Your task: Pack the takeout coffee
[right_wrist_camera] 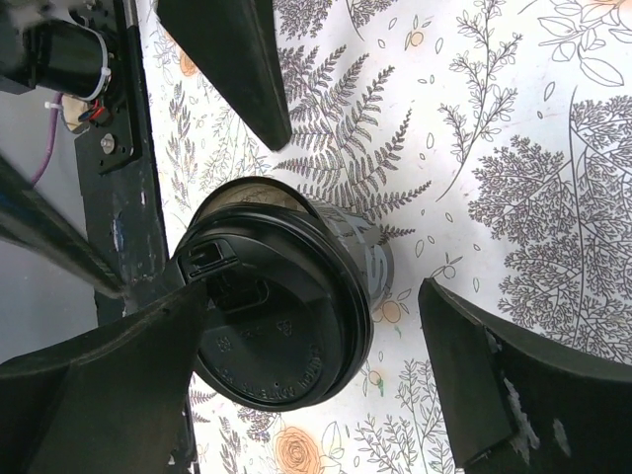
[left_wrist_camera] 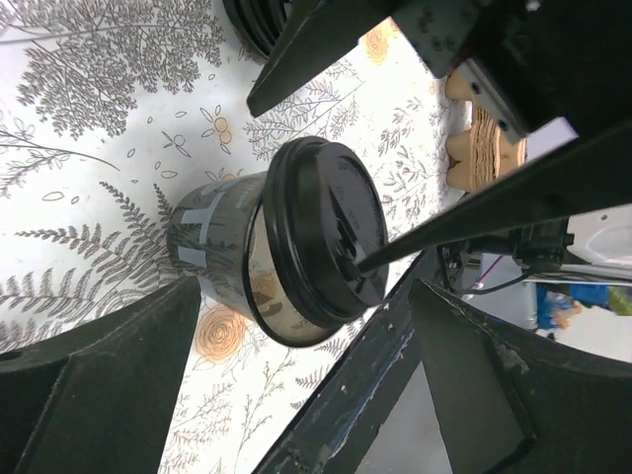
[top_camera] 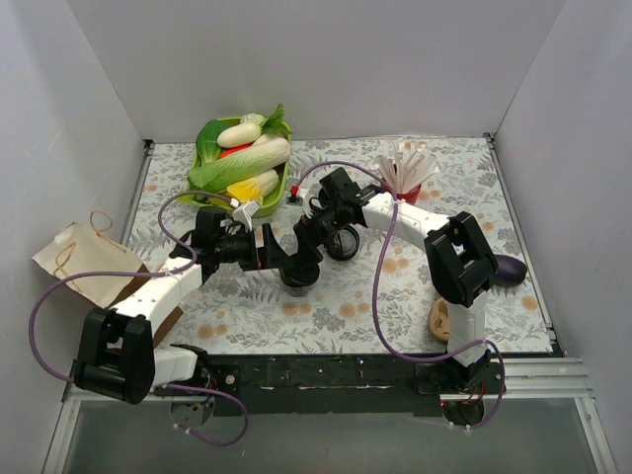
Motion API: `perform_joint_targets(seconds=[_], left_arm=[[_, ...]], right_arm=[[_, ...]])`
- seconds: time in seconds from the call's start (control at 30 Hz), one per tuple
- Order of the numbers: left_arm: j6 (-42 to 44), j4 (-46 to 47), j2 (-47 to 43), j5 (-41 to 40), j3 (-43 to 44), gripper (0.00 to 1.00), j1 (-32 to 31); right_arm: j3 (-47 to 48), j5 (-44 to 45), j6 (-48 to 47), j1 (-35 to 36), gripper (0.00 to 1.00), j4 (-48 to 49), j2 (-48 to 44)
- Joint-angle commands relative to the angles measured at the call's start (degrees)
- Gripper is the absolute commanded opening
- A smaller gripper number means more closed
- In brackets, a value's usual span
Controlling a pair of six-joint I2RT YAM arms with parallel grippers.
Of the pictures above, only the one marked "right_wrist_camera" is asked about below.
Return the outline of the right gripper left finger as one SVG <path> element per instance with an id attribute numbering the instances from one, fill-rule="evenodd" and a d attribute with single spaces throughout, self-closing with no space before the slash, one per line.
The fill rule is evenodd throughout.
<path id="1" fill-rule="evenodd" d="M 206 290 L 1 365 L 4 473 L 162 473 L 176 446 Z"/>

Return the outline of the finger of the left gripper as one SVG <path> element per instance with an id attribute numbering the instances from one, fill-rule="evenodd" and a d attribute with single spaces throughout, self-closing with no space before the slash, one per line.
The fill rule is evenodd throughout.
<path id="1" fill-rule="evenodd" d="M 103 255 L 6 160 L 1 160 L 1 237 L 37 253 L 110 298 L 123 282 Z"/>
<path id="2" fill-rule="evenodd" d="M 163 28 L 272 151 L 291 138 L 271 1 L 161 0 Z"/>

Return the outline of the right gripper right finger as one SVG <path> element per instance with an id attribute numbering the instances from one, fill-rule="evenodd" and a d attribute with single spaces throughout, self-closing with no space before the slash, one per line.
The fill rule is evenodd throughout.
<path id="1" fill-rule="evenodd" d="M 525 330 L 432 278 L 418 302 L 456 467 L 630 472 L 629 365 Z"/>

